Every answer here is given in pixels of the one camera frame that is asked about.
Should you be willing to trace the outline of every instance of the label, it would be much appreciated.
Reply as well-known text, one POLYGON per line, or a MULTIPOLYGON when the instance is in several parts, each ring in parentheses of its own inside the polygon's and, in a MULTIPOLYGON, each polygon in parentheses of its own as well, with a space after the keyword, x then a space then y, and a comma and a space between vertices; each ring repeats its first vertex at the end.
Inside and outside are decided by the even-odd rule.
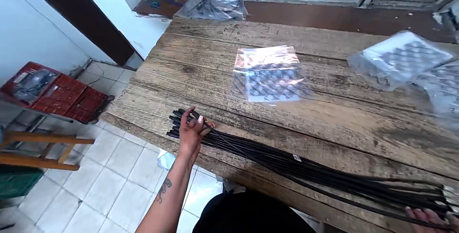
POLYGON ((294 158, 296 161, 301 162, 300 156, 293 154, 293 158, 294 158))
POLYGON ((19 83, 21 82, 26 76, 27 76, 27 72, 23 72, 20 74, 20 76, 18 76, 17 78, 14 79, 13 83, 19 83))

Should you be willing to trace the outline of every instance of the plastic bag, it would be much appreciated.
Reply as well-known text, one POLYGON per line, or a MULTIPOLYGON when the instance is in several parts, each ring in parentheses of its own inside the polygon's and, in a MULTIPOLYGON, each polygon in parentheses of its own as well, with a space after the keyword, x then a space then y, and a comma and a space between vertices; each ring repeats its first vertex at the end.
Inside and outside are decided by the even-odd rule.
POLYGON ((351 69, 373 87, 392 91, 413 82, 422 72, 454 57, 413 32, 401 31, 387 40, 348 57, 351 69))
POLYGON ((164 168, 165 170, 169 171, 172 167, 172 164, 174 164, 175 161, 175 155, 172 153, 169 153, 163 149, 159 151, 158 155, 158 166, 161 168, 164 168))
POLYGON ((210 20, 245 20, 246 14, 243 0, 188 0, 175 13, 182 18, 210 20))
POLYGON ((416 78, 415 84, 429 96, 431 111, 436 115, 437 123, 457 134, 459 132, 459 60, 422 73, 416 78))
POLYGON ((293 46, 240 48, 229 95, 250 102, 297 101, 312 95, 303 80, 293 46))
POLYGON ((33 72, 24 72, 18 76, 14 83, 13 96, 26 103, 34 102, 43 91, 43 87, 53 82, 57 77, 55 72, 40 69, 33 72))

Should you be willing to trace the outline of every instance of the worn wooden tabletop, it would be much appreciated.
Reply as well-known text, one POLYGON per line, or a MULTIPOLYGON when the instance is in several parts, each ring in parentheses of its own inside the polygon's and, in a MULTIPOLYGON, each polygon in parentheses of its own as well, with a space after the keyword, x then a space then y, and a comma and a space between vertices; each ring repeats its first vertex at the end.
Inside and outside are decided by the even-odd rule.
MULTIPOLYGON (((221 131, 335 169, 458 185, 459 138, 417 111, 404 90, 376 90, 347 66, 348 55, 386 38, 176 18, 102 119, 176 153, 177 140, 166 136, 172 127, 168 117, 177 108, 196 106, 221 131), (271 107, 228 98, 237 49, 282 44, 295 47, 314 100, 271 107)), ((457 51, 455 45, 443 46, 457 51)), ((411 232, 407 223, 318 194, 233 154, 203 146, 197 164, 350 233, 411 232)))

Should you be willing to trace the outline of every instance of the electrical wire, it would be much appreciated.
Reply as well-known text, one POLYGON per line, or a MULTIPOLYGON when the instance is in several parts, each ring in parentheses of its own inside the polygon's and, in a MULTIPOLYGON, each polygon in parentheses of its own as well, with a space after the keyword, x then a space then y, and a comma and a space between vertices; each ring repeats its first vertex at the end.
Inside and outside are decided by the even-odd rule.
MULTIPOLYGON (((184 112, 183 109, 175 110, 173 112, 175 116, 169 116, 174 125, 172 130, 167 133, 168 136, 180 138, 180 120, 184 112)), ((192 110, 191 113, 196 119, 199 118, 199 114, 196 111, 192 110)), ((444 218, 445 213, 451 211, 451 208, 436 203, 436 201, 440 201, 449 204, 443 196, 443 185, 441 184, 424 180, 366 177, 350 174, 260 142, 217 131, 205 121, 204 125, 210 129, 210 132, 202 139, 202 144, 204 145, 257 162, 274 173, 308 189, 367 211, 426 227, 450 230, 448 225, 433 224, 365 205, 333 194, 305 181, 356 195, 398 212, 404 212, 405 206, 429 208, 441 218, 444 218), (422 184, 423 187, 390 185, 386 184, 387 182, 422 184)))

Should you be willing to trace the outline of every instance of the hand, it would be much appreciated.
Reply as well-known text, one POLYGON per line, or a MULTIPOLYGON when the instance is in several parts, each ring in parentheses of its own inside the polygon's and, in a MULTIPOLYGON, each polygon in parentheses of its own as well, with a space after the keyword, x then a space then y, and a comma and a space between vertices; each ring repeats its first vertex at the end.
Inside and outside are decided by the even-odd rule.
MULTIPOLYGON (((182 120, 180 121, 180 149, 178 155, 191 158, 192 163, 196 160, 196 157, 199 154, 201 149, 201 139, 206 135, 210 129, 203 128, 205 127, 204 121, 207 121, 206 118, 200 116, 198 119, 193 118, 188 122, 188 117, 192 110, 195 107, 188 108, 187 111, 182 115, 182 120)), ((214 123, 208 123, 210 127, 214 128, 214 123)))
MULTIPOLYGON (((424 211, 422 211, 421 209, 412 210, 410 207, 406 207, 405 210, 408 216, 412 219, 418 219, 433 224, 447 225, 445 221, 438 217, 437 213, 433 212, 430 209, 424 209, 424 211)), ((446 213, 446 216, 449 221, 449 224, 452 226, 451 232, 459 233, 459 219, 457 219, 450 212, 446 213)), ((415 233, 448 233, 445 230, 424 227, 417 224, 411 224, 411 226, 413 227, 413 231, 415 233)))

